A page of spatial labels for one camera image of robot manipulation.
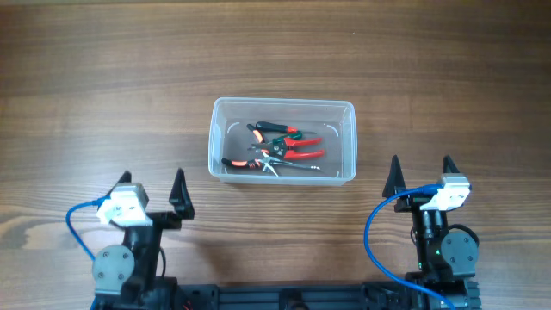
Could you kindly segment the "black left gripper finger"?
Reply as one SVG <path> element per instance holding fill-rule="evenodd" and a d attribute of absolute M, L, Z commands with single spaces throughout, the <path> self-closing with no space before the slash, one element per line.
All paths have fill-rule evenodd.
<path fill-rule="evenodd" d="M 184 171 L 179 168 L 176 172 L 175 180 L 170 192 L 169 203 L 173 206 L 174 211 L 183 220 L 192 220 L 195 217 L 195 210 L 191 201 Z"/>
<path fill-rule="evenodd" d="M 109 192 L 105 196 L 110 197 L 111 193 L 119 183 L 130 183 L 130 182 L 132 182 L 132 173 L 129 170 L 125 170 L 124 173 L 121 175 L 121 177 L 118 179 L 118 181 L 115 183 L 115 185 L 109 190 Z"/>

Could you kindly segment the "clear plastic container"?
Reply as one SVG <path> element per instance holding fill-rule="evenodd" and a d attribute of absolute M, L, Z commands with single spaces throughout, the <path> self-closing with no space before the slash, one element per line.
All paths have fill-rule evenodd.
<path fill-rule="evenodd" d="M 276 165 L 278 177 L 262 170 L 225 166 L 221 159 L 261 158 L 250 150 L 256 139 L 246 127 L 267 121 L 313 131 L 304 139 L 322 138 L 300 151 L 325 150 L 322 158 L 296 160 L 321 170 L 302 170 Z M 339 186 L 356 175 L 357 130 L 354 106 L 346 101 L 281 98 L 221 97 L 214 103 L 208 142 L 208 169 L 225 183 Z"/>

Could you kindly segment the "orange black pliers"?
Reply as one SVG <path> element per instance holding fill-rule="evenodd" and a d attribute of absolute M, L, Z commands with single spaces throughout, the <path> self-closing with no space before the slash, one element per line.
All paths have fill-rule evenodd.
<path fill-rule="evenodd" d="M 264 143 L 267 142 L 267 140 L 272 140 L 274 138 L 278 138 L 280 136 L 283 136 L 287 133 L 270 133 L 270 132 L 262 132 L 255 129 L 255 125 L 247 124 L 246 127 L 253 133 L 256 143 Z M 275 166 L 276 165 L 284 165 L 296 169 L 302 169 L 302 170 L 312 170 L 312 171 L 320 171 L 321 168 L 316 165 L 307 165 L 307 164 L 296 164 L 295 161 L 298 159 L 291 159 L 286 160 L 274 156 L 270 156 L 266 152 L 260 152 L 259 150 L 254 150 L 256 152 L 259 152 L 262 157 L 261 158 L 253 158 L 249 160 L 230 160 L 228 158 L 221 159 L 221 163 L 225 166 L 232 167 L 232 168 L 239 168 L 239 169 L 251 169 L 251 170 L 262 170 L 267 173 L 272 173 L 274 176 L 278 177 L 279 174 L 276 172 Z"/>

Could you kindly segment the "black red screwdriver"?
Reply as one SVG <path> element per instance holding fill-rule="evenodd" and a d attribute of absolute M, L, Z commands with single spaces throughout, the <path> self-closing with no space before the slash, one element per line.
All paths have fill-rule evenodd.
<path fill-rule="evenodd" d="M 272 122 L 267 121 L 258 121 L 255 124 L 255 129 L 262 132 L 270 132 L 270 133 L 312 133 L 315 134 L 313 131 L 305 131 L 300 130 L 296 127 L 289 127 L 287 125 L 282 124 L 276 124 Z"/>

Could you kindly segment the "red handled cutters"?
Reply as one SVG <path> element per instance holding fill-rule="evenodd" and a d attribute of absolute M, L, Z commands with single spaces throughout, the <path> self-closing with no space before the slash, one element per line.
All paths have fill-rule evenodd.
<path fill-rule="evenodd" d="M 252 144 L 251 150 L 259 150 L 260 152 L 266 152 L 270 156 L 291 160 L 291 159 L 312 159 L 312 158 L 322 158 L 325 155 L 325 150 L 320 149 L 317 151 L 300 151 L 300 148 L 303 146 L 314 146 L 321 142 L 321 138 L 315 139 L 289 139 L 286 138 L 282 143 L 278 144 L 269 144 L 256 143 Z"/>

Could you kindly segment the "green handled screwdriver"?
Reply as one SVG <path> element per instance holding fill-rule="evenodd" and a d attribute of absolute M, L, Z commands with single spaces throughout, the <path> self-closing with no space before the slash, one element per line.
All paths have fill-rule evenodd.
<path fill-rule="evenodd" d="M 284 134 L 283 136 L 280 136 L 278 138 L 268 139 L 267 143 L 269 143 L 269 144 L 278 144 L 278 143 L 282 143 L 286 138 L 289 138 L 289 139 L 292 139 L 292 140 L 300 140 L 302 137 L 303 137 L 302 132 L 288 133 L 288 134 Z"/>

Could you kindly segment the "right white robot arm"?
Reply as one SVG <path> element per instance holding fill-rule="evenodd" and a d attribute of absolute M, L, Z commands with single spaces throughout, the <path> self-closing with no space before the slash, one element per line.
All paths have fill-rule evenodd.
<path fill-rule="evenodd" d="M 447 213 L 460 208 L 471 192 L 467 177 L 451 157 L 443 159 L 443 174 L 435 194 L 408 194 L 397 199 L 394 211 L 412 215 L 410 236 L 417 250 L 419 271 L 408 282 L 427 288 L 449 303 L 417 290 L 390 285 L 383 289 L 390 309 L 480 309 L 475 276 L 480 240 L 461 224 L 448 223 Z"/>

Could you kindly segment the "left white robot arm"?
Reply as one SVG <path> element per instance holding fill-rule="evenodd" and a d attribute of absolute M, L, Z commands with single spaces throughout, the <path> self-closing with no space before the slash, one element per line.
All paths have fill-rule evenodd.
<path fill-rule="evenodd" d="M 195 210 L 187 190 L 183 169 L 178 169 L 169 196 L 169 211 L 147 212 L 149 197 L 141 183 L 124 172 L 100 203 L 96 216 L 101 223 L 124 232 L 119 245 L 101 249 L 92 264 L 95 309 L 191 309 L 192 301 L 175 277 L 157 274 L 165 263 L 161 249 L 166 230 L 179 231 L 192 220 Z"/>

